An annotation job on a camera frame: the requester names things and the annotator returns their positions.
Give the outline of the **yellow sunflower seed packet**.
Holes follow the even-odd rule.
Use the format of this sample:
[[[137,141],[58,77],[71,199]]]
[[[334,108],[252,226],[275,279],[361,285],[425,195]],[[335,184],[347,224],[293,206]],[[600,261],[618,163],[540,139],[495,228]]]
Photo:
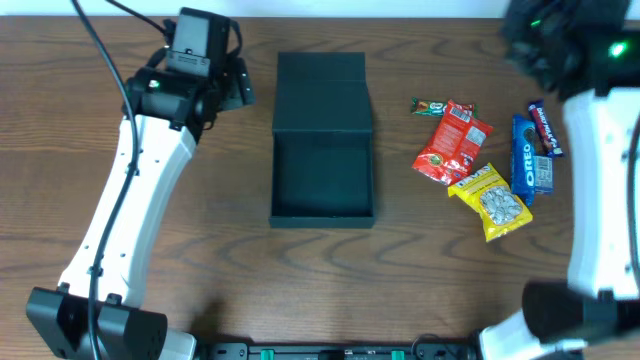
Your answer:
[[[448,187],[481,218],[485,239],[491,242],[533,221],[533,215],[491,163]]]

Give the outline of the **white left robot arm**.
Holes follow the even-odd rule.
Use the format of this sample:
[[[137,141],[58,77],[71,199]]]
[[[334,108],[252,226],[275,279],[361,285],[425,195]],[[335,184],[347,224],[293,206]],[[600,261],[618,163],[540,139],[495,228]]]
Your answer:
[[[26,315],[60,359],[194,359],[196,337],[145,311],[164,213],[203,131],[221,111],[254,103],[244,60],[171,52],[124,87],[116,156],[80,248],[56,289],[36,287]]]

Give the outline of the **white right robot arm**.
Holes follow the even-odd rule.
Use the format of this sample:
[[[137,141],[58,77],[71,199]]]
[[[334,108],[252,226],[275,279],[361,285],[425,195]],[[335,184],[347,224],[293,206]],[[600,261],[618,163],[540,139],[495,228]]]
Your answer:
[[[476,338],[479,359],[578,359],[639,332],[639,33],[623,0],[516,0],[507,56],[563,105],[574,238],[563,281],[529,282],[521,309]]]

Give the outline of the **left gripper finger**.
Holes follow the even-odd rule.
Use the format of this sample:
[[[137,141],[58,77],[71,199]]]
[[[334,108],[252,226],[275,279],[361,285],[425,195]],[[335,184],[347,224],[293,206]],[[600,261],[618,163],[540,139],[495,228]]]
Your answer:
[[[243,107],[240,103],[237,80],[225,80],[220,87],[219,111],[230,111]]]
[[[240,103],[242,106],[253,105],[256,102],[255,93],[248,68],[242,58],[236,59],[236,69]]]

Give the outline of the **Cadbury Dairy Milk bar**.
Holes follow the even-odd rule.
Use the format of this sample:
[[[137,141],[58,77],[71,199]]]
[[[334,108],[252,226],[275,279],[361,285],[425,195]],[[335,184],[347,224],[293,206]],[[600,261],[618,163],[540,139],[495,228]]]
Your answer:
[[[544,154],[548,157],[563,157],[564,151],[555,136],[551,122],[547,118],[542,99],[528,104],[528,113],[533,120],[541,141]]]

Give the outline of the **black rectangular box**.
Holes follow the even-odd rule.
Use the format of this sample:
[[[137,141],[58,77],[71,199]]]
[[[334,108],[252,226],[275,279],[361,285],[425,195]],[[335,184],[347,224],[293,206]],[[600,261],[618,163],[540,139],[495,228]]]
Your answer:
[[[272,134],[271,227],[374,225],[373,115],[363,53],[280,53]]]

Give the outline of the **red snack packet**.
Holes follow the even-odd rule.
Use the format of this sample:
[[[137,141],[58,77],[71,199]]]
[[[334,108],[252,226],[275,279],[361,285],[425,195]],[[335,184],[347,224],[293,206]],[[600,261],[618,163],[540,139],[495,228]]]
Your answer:
[[[446,186],[470,175],[473,163],[494,128],[477,119],[470,106],[449,100],[443,116],[412,168]]]

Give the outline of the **green red KitKat bar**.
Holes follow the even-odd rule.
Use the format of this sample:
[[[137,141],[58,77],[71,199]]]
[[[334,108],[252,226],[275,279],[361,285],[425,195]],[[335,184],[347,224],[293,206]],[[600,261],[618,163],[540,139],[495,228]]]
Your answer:
[[[450,101],[443,102],[413,97],[410,112],[415,115],[442,117],[449,104]]]

